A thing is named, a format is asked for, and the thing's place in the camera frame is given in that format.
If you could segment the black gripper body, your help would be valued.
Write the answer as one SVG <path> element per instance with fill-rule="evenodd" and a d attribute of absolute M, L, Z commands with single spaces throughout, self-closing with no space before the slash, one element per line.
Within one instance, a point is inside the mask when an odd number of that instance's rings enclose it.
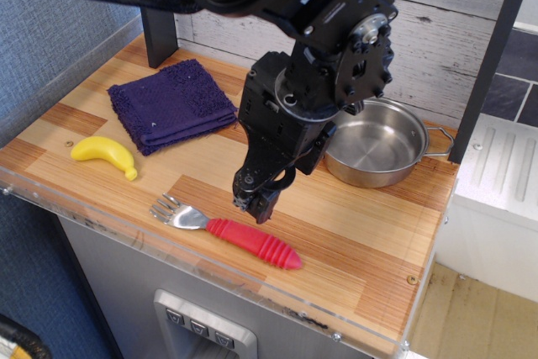
<path fill-rule="evenodd" d="M 328 123 L 337 112 L 333 90 L 334 72 L 303 57 L 269 52 L 253 65 L 240 102 L 248 152 L 235 174 L 236 200 L 286 187 L 273 181 L 289 167 L 306 175 L 314 171 L 334 132 Z"/>

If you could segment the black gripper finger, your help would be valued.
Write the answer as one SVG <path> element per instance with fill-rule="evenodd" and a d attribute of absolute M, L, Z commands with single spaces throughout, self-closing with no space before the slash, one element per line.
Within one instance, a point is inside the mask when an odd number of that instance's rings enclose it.
<path fill-rule="evenodd" d="M 247 212 L 256 220 L 258 224 L 264 224 L 271 218 L 279 196 L 279 191 L 262 189 L 251 200 Z"/>
<path fill-rule="evenodd" d="M 243 212 L 249 212 L 252 203 L 252 193 L 245 193 L 239 191 L 234 193 L 234 205 L 241 209 Z"/>

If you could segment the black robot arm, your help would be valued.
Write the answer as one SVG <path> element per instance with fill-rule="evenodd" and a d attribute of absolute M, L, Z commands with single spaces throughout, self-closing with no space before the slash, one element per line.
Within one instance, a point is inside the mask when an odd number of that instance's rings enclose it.
<path fill-rule="evenodd" d="M 335 133 L 339 112 L 358 114 L 390 83 L 394 0 L 195 0 L 209 12 L 256 16 L 294 39 L 269 52 L 245 79 L 238 119 L 248 151 L 235 173 L 235 205 L 270 219 L 297 172 L 310 174 Z"/>

